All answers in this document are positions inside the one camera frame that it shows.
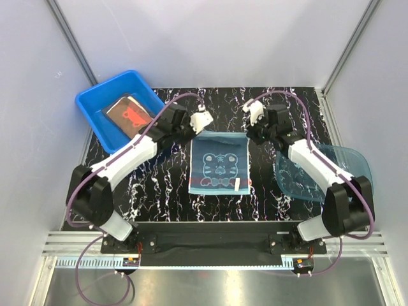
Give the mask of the blue striped towel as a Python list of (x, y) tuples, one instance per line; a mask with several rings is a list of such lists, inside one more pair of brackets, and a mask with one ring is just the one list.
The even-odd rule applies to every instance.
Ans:
[(189, 194), (249, 195), (249, 139), (245, 133), (203, 131), (191, 142)]

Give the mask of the brown towel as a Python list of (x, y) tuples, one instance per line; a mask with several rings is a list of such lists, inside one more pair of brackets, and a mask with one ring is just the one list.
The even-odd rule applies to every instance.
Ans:
[(103, 112), (130, 139), (153, 120), (150, 112), (134, 97), (127, 95), (120, 97)]

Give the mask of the dark grey-blue towel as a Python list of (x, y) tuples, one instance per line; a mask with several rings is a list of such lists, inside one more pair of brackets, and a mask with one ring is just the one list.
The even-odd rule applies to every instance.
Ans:
[(109, 109), (107, 109), (107, 108), (104, 108), (104, 109), (102, 109), (101, 110), (101, 113), (103, 114), (103, 117), (106, 119), (106, 120), (110, 120), (110, 117), (109, 117)]

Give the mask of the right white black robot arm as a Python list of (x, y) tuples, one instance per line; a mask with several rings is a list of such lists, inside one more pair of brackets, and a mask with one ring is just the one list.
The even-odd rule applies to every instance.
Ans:
[(374, 230), (374, 202), (370, 180), (355, 177), (330, 161), (300, 132), (293, 129), (288, 109), (284, 105), (264, 107), (250, 100), (243, 107), (249, 118), (247, 137), (261, 145), (270, 142), (276, 151), (297, 164), (325, 193), (321, 215), (298, 224), (289, 237), (295, 252), (305, 252), (312, 241), (320, 238), (351, 237), (362, 227)]

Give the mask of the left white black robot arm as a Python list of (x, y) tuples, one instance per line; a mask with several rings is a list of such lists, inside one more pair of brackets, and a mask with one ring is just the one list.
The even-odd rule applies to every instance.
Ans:
[(67, 209), (82, 216), (91, 225), (115, 238), (123, 252), (137, 246), (138, 237), (113, 207), (113, 192), (133, 170), (156, 157), (173, 144), (184, 145), (212, 122), (207, 112), (189, 115), (180, 105), (163, 109), (129, 144), (91, 167), (77, 166), (71, 177)]

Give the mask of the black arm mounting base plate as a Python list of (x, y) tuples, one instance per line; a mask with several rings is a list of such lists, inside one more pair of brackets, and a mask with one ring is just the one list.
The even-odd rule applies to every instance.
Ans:
[(103, 254), (125, 254), (142, 248), (144, 254), (157, 254), (175, 248), (195, 250), (265, 251), (271, 254), (323, 255), (326, 244), (321, 240), (291, 245), (291, 232), (297, 221), (232, 222), (139, 222), (124, 246), (113, 237), (103, 239)]

